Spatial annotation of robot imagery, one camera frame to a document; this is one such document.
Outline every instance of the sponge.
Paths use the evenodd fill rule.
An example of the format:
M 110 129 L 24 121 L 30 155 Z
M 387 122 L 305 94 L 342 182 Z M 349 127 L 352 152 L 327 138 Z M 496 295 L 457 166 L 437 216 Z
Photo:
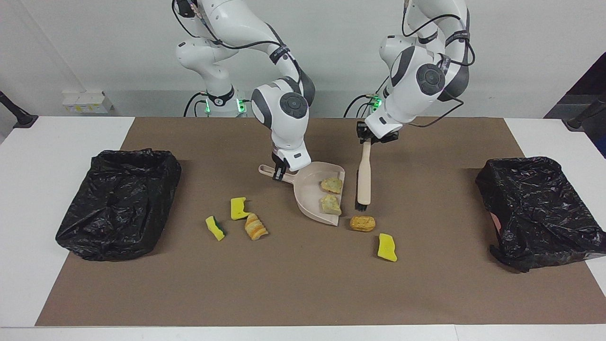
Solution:
M 215 238 L 217 238 L 218 241 L 221 241 L 223 238 L 225 238 L 225 231 L 221 229 L 214 215 L 211 215 L 210 217 L 206 218 L 206 227 L 208 227 L 208 230 L 215 235 Z
M 240 220 L 248 217 L 250 213 L 244 212 L 246 198 L 233 198 L 231 200 L 231 219 Z
M 398 260 L 398 256 L 396 256 L 396 243 L 394 243 L 391 235 L 385 233 L 379 234 L 379 252 L 377 252 L 377 256 L 391 260 L 392 262 Z

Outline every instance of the brown mat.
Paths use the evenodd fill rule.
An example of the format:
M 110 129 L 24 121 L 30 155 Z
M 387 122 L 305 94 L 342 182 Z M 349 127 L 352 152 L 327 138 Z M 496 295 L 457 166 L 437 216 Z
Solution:
M 137 118 L 123 149 L 170 150 L 183 176 L 156 250 L 129 262 L 70 255 L 38 326 L 283 326 L 606 323 L 585 263 L 510 272 L 488 253 L 493 223 L 474 184 L 489 158 L 523 156 L 500 119 L 452 118 L 374 145 L 378 227 L 350 231 L 361 146 L 355 120 L 312 120 L 310 154 L 345 168 L 338 228 L 303 216 L 292 187 L 259 175 L 269 131 L 254 119 Z M 246 196 L 270 235 L 229 220 Z M 217 242 L 204 219 L 217 216 Z M 380 232 L 397 263 L 377 258 Z

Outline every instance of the bread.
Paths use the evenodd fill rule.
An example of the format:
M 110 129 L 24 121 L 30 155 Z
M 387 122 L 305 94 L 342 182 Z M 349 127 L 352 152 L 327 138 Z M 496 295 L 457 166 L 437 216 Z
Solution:
M 349 227 L 354 231 L 370 232 L 375 229 L 376 222 L 373 217 L 368 215 L 356 215 L 351 218 Z
M 257 240 L 261 238 L 261 236 L 269 234 L 265 226 L 263 226 L 263 223 L 261 223 L 261 221 L 259 220 L 259 217 L 257 217 L 257 215 L 254 213 L 251 213 L 246 218 L 246 223 L 244 223 L 244 229 L 252 240 Z
M 341 194 L 341 190 L 343 189 L 343 181 L 341 181 L 339 178 L 328 178 L 322 180 L 320 186 L 328 193 Z
M 324 198 L 320 199 L 322 204 L 322 211 L 326 214 L 341 215 L 341 208 L 339 207 L 339 200 L 332 194 L 328 194 Z

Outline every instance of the beige dustpan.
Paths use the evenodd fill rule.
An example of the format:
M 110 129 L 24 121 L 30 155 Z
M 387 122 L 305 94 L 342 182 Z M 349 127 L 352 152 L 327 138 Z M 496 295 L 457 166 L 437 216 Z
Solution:
M 273 177 L 273 167 L 259 166 L 259 173 Z M 335 164 L 325 162 L 312 162 L 309 166 L 299 170 L 297 174 L 284 174 L 284 182 L 295 187 L 295 199 L 303 214 L 311 219 L 328 225 L 339 225 L 339 217 L 322 212 L 320 199 L 328 193 L 320 187 L 320 182 L 326 178 L 339 178 L 345 182 L 345 169 Z M 341 205 L 341 194 L 335 195 Z

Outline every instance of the brush handle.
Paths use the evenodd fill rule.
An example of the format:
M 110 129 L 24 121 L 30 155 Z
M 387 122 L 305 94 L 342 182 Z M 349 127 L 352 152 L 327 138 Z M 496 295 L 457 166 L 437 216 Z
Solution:
M 358 203 L 370 205 L 370 141 L 362 145 L 362 160 L 358 167 Z

